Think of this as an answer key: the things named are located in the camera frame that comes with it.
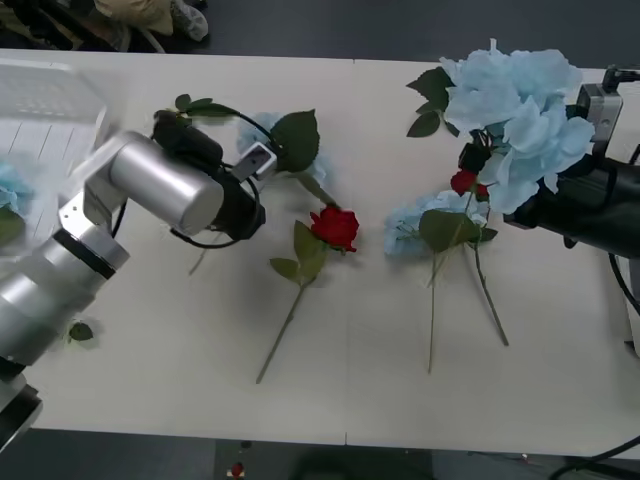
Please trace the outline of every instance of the light blue flower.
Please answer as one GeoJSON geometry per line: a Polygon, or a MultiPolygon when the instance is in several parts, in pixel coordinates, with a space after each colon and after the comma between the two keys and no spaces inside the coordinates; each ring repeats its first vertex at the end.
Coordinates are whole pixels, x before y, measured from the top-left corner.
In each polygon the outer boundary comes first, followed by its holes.
{"type": "Polygon", "coordinates": [[[584,156],[594,133],[582,118],[567,120],[562,103],[541,113],[530,97],[505,124],[506,147],[496,151],[478,175],[478,182],[489,186],[491,208],[513,213],[538,192],[540,179],[557,192],[557,174],[584,156]]]}
{"type": "Polygon", "coordinates": [[[580,70],[558,50],[518,51],[510,55],[510,77],[522,101],[533,97],[541,109],[562,98],[582,82],[580,70]]]}
{"type": "MultiPolygon", "coordinates": [[[[280,113],[262,112],[256,114],[252,118],[266,130],[271,131],[275,124],[278,123],[278,120],[282,117],[283,115],[280,113]]],[[[243,154],[256,142],[264,143],[266,145],[269,143],[269,139],[250,123],[241,121],[238,126],[238,138],[236,140],[236,150],[238,153],[243,154]]],[[[318,182],[318,185],[323,189],[327,183],[331,181],[331,164],[329,162],[328,155],[322,147],[320,147],[318,156],[313,160],[313,163],[309,168],[307,168],[306,172],[311,174],[316,182],[318,182]]]]}
{"type": "Polygon", "coordinates": [[[385,220],[384,251],[387,255],[417,256],[428,253],[426,243],[420,238],[419,227],[422,214],[428,210],[462,213],[477,225],[487,223],[489,204],[478,202],[470,192],[463,196],[453,190],[437,195],[425,195],[412,207],[397,208],[385,220]]]}
{"type": "Polygon", "coordinates": [[[506,122],[529,99],[547,110],[582,80],[580,70],[558,50],[505,55],[493,39],[488,51],[477,50],[459,62],[440,62],[455,85],[448,89],[444,118],[461,132],[506,122]]]}
{"type": "MultiPolygon", "coordinates": [[[[278,120],[282,118],[282,115],[280,113],[262,112],[254,115],[252,118],[256,123],[264,127],[265,130],[270,132],[273,126],[278,123],[278,120]]],[[[238,150],[238,153],[242,155],[256,142],[267,144],[269,143],[269,139],[249,122],[241,120],[238,125],[238,139],[236,140],[236,150],[238,150]]]]}
{"type": "Polygon", "coordinates": [[[9,206],[16,214],[25,218],[33,189],[22,179],[16,169],[5,161],[0,161],[0,208],[9,206]]]}
{"type": "Polygon", "coordinates": [[[418,228],[424,210],[417,206],[396,208],[384,222],[384,251],[387,255],[418,256],[427,253],[427,244],[418,228]]]}

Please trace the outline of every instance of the red rose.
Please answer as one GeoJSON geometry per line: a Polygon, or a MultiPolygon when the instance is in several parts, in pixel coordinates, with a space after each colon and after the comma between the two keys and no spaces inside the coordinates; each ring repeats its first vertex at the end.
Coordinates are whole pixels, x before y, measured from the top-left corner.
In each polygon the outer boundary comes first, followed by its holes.
{"type": "Polygon", "coordinates": [[[311,219],[313,220],[311,232],[320,240],[338,250],[356,251],[351,246],[360,226],[355,213],[328,206],[320,212],[320,216],[312,212],[311,219]]]}
{"type": "MultiPolygon", "coordinates": [[[[453,177],[451,177],[451,188],[460,196],[471,190],[471,187],[476,185],[476,174],[469,170],[460,170],[453,177]]],[[[476,185],[477,195],[489,195],[487,187],[484,185],[476,185]]]]}
{"type": "Polygon", "coordinates": [[[488,197],[489,196],[489,190],[487,190],[487,187],[485,185],[476,185],[476,195],[480,195],[482,197],[488,197]]]}

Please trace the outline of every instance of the white plastic basket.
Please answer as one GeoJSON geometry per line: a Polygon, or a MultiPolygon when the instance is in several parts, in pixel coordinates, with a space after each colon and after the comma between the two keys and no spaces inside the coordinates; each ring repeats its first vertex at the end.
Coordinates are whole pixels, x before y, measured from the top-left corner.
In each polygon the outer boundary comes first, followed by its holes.
{"type": "Polygon", "coordinates": [[[0,160],[35,194],[20,238],[0,248],[14,260],[58,226],[58,192],[106,134],[106,105],[68,65],[0,59],[0,160]]]}

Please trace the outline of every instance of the table surface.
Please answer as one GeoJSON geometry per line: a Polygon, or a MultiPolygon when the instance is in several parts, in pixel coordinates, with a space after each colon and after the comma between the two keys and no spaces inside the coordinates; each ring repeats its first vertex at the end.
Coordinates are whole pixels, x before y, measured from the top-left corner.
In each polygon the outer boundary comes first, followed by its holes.
{"type": "MultiPolygon", "coordinates": [[[[405,137],[421,104],[404,87],[433,64],[2,50],[75,66],[123,128],[149,133],[180,93],[245,113],[317,109],[330,190],[361,222],[358,253],[331,261],[304,298],[261,385],[255,376],[295,295],[268,265],[292,255],[295,219],[319,208],[297,185],[267,185],[268,222],[209,253],[132,205],[119,239],[131,260],[87,310],[96,348],[57,348],[27,371],[36,426],[216,438],[588,455],[640,430],[640,361],[606,257],[545,231],[492,223],[485,274],[511,346],[500,343],[470,258],[437,283],[428,356],[428,262],[382,251],[389,211],[446,186],[464,141],[405,137]]],[[[597,80],[598,71],[586,71],[597,80]]],[[[626,159],[640,112],[627,99],[609,151],[626,159]]],[[[236,126],[210,128],[237,158],[236,126]]],[[[639,457],[640,451],[627,456],[639,457]]]]}

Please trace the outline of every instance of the dark floor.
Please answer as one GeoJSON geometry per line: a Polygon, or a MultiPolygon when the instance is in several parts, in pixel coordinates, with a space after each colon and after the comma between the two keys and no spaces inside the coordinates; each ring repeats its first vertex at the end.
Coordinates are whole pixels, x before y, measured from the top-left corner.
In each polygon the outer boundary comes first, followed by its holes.
{"type": "MultiPolygon", "coordinates": [[[[563,459],[390,448],[31,430],[0,456],[2,480],[545,480],[563,459]]],[[[640,477],[640,462],[614,462],[640,477]]],[[[607,479],[580,473],[562,480],[607,479]]]]}
{"type": "Polygon", "coordinates": [[[174,51],[434,61],[496,38],[580,67],[640,63],[637,0],[209,0],[204,12],[209,38],[174,51]]]}

